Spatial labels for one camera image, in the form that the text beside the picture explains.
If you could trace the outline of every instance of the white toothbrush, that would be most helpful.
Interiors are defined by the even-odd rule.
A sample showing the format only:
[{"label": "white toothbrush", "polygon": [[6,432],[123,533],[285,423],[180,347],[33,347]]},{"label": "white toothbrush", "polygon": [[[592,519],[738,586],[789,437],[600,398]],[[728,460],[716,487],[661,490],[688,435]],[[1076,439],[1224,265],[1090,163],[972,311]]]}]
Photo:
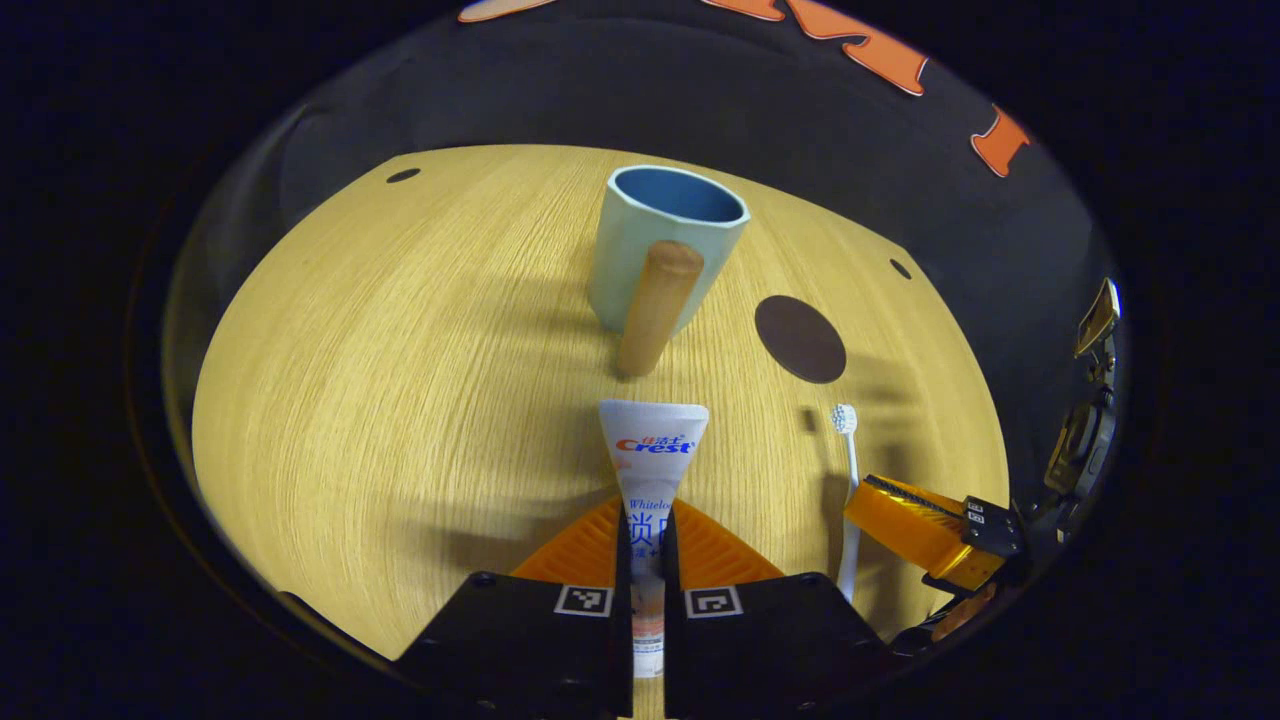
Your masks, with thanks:
[{"label": "white toothbrush", "polygon": [[[852,405],[837,405],[836,411],[831,414],[831,421],[836,425],[836,432],[845,436],[845,442],[849,446],[849,495],[845,496],[845,503],[854,497],[854,491],[858,489],[858,451],[854,450],[854,430],[858,429],[858,413],[854,411]],[[845,547],[840,553],[840,573],[836,574],[836,587],[845,596],[845,600],[850,605],[854,602],[854,580],[858,577],[858,538],[861,537],[863,530],[849,521],[841,514],[841,520],[845,523]]]}]

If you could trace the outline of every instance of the orange letter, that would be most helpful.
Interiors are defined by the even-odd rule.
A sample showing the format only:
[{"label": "orange letter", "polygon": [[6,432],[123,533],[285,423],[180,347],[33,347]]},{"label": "orange letter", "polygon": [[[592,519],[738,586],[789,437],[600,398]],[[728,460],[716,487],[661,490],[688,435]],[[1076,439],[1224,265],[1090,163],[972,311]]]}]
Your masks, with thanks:
[{"label": "orange letter", "polygon": [[458,13],[460,23],[483,23],[521,10],[529,10],[539,5],[554,3],[556,0],[480,0],[472,3]]},{"label": "orange letter", "polygon": [[890,81],[904,92],[924,95],[924,86],[920,85],[920,73],[924,72],[924,63],[928,60],[924,55],[869,24],[813,0],[787,0],[787,4],[796,14],[800,29],[809,37],[831,40],[860,35],[867,38],[861,45],[846,42],[842,46],[850,60]]},{"label": "orange letter", "polygon": [[1018,149],[1023,145],[1030,145],[1030,138],[1023,132],[1023,128],[1018,127],[1004,110],[996,108],[996,122],[991,123],[991,129],[982,135],[974,135],[969,137],[969,143],[973,145],[974,152],[991,172],[997,176],[1006,178],[1009,177],[1009,161],[1014,159]]},{"label": "orange letter", "polygon": [[773,0],[703,0],[703,3],[774,23],[786,18],[782,10],[773,6]]}]

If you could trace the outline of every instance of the orange gripper base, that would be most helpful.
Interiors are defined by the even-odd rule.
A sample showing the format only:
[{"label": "orange gripper base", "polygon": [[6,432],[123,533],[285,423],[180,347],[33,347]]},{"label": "orange gripper base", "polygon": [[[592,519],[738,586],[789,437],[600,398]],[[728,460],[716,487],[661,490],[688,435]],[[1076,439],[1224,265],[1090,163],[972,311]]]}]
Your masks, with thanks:
[{"label": "orange gripper base", "polygon": [[[530,580],[614,587],[618,509],[614,497],[591,509],[538,548],[512,575]],[[684,589],[735,585],[781,578],[782,571],[705,512],[677,500],[680,584]]]}]

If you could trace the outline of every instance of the toothbrush handle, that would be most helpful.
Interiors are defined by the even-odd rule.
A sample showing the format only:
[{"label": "toothbrush handle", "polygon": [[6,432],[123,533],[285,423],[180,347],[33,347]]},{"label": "toothbrush handle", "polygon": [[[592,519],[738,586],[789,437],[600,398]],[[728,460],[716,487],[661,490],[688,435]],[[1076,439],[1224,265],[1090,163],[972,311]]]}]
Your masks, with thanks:
[{"label": "toothbrush handle", "polygon": [[[845,445],[849,448],[849,495],[845,496],[845,505],[854,497],[858,489],[858,451],[854,447],[854,433],[845,433]],[[863,536],[861,528],[852,524],[849,518],[841,514],[845,524],[845,542],[840,550],[840,571],[836,574],[836,587],[850,605],[854,602],[854,585],[858,579],[858,541]]]}]

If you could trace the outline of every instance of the toothpaste tube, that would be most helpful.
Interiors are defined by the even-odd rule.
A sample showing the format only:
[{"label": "toothpaste tube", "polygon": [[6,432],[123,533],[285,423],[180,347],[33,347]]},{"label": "toothpaste tube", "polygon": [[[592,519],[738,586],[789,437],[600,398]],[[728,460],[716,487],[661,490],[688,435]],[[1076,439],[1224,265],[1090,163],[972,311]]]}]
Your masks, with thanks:
[{"label": "toothpaste tube", "polygon": [[600,425],[631,533],[631,634],[635,676],[662,675],[662,539],[680,480],[710,414],[701,405],[600,401]]}]

